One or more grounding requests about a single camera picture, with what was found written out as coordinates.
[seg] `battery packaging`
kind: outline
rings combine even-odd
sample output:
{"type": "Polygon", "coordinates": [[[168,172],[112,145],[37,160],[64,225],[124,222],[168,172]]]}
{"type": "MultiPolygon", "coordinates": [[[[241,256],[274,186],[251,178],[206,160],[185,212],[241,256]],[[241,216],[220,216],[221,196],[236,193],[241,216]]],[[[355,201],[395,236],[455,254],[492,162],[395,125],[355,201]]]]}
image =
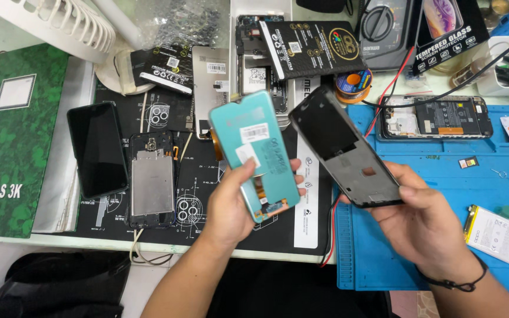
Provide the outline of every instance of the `battery packaging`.
{"type": "Polygon", "coordinates": [[[476,0],[425,0],[418,27],[414,74],[488,40],[476,0]]]}
{"type": "Polygon", "coordinates": [[[347,21],[259,21],[280,80],[367,69],[347,21]]]}
{"type": "Polygon", "coordinates": [[[192,50],[187,45],[153,48],[139,77],[169,90],[191,95],[194,88],[192,50]]]}

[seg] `phone display assembly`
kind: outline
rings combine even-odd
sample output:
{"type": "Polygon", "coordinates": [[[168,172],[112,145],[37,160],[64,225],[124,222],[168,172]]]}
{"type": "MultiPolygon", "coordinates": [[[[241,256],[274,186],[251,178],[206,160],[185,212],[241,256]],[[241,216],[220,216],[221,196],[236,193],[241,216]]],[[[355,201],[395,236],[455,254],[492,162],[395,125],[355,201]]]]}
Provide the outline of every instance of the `phone display assembly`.
{"type": "Polygon", "coordinates": [[[129,140],[131,228],[158,228],[176,220],[175,186],[179,147],[171,131],[132,135],[129,140]]]}
{"type": "Polygon", "coordinates": [[[261,37],[258,21],[284,21],[281,15],[240,15],[235,29],[237,47],[237,92],[241,96],[266,90],[272,99],[279,125],[289,125],[287,81],[272,70],[270,52],[261,37]]]}
{"type": "Polygon", "coordinates": [[[327,86],[315,89],[290,117],[296,131],[354,205],[373,208],[402,203],[398,182],[327,86]]]}
{"type": "Polygon", "coordinates": [[[83,197],[97,199],[126,190],[129,182],[115,107],[108,102],[78,107],[67,117],[83,197]]]}
{"type": "Polygon", "coordinates": [[[300,202],[272,100],[265,90],[212,110],[209,118],[232,169],[254,158],[254,176],[241,186],[252,219],[261,223],[300,202]]]}
{"type": "Polygon", "coordinates": [[[423,6],[433,39],[463,27],[463,18],[455,0],[424,0],[423,6]]]}
{"type": "MultiPolygon", "coordinates": [[[[396,95],[386,105],[407,105],[431,98],[396,95]]],[[[486,103],[478,96],[446,96],[412,107],[385,108],[379,116],[377,135],[383,140],[487,139],[494,132],[486,103]]]]}
{"type": "Polygon", "coordinates": [[[229,102],[229,49],[192,47],[196,138],[210,140],[209,111],[229,102]]]}

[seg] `desk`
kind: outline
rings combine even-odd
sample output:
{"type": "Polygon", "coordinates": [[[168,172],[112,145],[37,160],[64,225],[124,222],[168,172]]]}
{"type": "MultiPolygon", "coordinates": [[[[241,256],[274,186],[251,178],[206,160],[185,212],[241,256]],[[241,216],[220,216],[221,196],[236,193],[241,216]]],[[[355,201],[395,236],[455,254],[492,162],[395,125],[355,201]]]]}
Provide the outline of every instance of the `desk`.
{"type": "MultiPolygon", "coordinates": [[[[127,7],[131,7],[133,1],[126,0],[127,7]]],[[[300,8],[293,2],[293,17],[296,20],[350,20],[352,19],[347,15],[346,11],[340,14],[319,14],[313,11],[300,8]]],[[[22,31],[11,23],[0,18],[0,51],[1,50],[13,50],[21,47],[28,47],[31,45],[39,44],[42,41],[38,38],[22,31]]],[[[373,87],[370,95],[367,98],[369,101],[375,101],[378,96],[385,89],[395,76],[395,72],[386,72],[384,74],[375,74],[373,87]]],[[[428,83],[431,86],[434,94],[444,93],[449,90],[450,87],[447,84],[446,76],[437,76],[430,72],[427,73],[428,83]]],[[[405,86],[404,81],[399,81],[395,89],[395,94],[405,94],[413,91],[413,89],[405,86]]],[[[473,85],[469,88],[461,90],[458,95],[478,95],[476,86],[473,85]]],[[[509,105],[509,97],[485,97],[487,104],[489,105],[509,105]]],[[[53,235],[42,235],[32,234],[29,239],[15,239],[15,238],[2,238],[0,237],[1,243],[20,243],[30,244],[39,246],[59,246],[59,247],[75,247],[84,249],[124,249],[129,250],[131,242],[126,241],[112,241],[104,239],[89,239],[89,238],[75,238],[68,236],[53,236],[53,235]]],[[[168,244],[156,244],[156,243],[140,243],[140,250],[144,252],[169,252],[169,253],[184,253],[188,249],[187,246],[177,246],[168,244]]],[[[320,256],[310,255],[299,255],[299,254],[284,254],[284,253],[272,253],[272,252],[258,252],[258,251],[246,251],[246,250],[235,250],[232,254],[234,257],[246,257],[254,259],[272,259],[272,260],[289,260],[289,261],[306,261],[306,262],[319,262],[320,256]]],[[[332,256],[329,263],[336,263],[335,254],[332,256]]]]}

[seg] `hand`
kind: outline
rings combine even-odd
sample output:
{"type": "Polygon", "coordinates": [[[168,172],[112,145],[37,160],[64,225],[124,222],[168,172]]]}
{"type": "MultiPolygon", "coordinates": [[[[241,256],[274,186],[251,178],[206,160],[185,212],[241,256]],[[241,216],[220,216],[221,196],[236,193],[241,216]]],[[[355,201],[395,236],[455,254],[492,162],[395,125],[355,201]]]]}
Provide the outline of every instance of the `hand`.
{"type": "MultiPolygon", "coordinates": [[[[300,168],[300,159],[290,160],[292,170],[300,168]]],[[[234,249],[237,243],[244,240],[255,225],[251,214],[245,205],[241,194],[241,184],[255,173],[255,162],[249,159],[244,165],[231,171],[227,167],[223,181],[209,196],[208,216],[202,235],[211,244],[224,249],[234,249]]],[[[304,177],[294,176],[296,184],[300,184],[304,177]]],[[[305,189],[298,189],[300,196],[305,195],[305,189]]]]}
{"type": "MultiPolygon", "coordinates": [[[[405,204],[368,209],[394,250],[434,279],[470,282],[482,269],[467,248],[463,227],[441,192],[408,165],[385,161],[405,204]]],[[[341,201],[349,203],[346,196],[341,201]]]]}

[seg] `black bag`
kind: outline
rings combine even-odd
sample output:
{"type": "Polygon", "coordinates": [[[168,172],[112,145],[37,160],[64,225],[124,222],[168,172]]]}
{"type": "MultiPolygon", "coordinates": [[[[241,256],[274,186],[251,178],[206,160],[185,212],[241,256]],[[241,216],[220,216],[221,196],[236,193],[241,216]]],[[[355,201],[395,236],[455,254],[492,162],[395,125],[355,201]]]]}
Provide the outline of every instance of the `black bag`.
{"type": "Polygon", "coordinates": [[[0,288],[0,317],[120,317],[131,262],[126,252],[32,253],[0,288]]]}

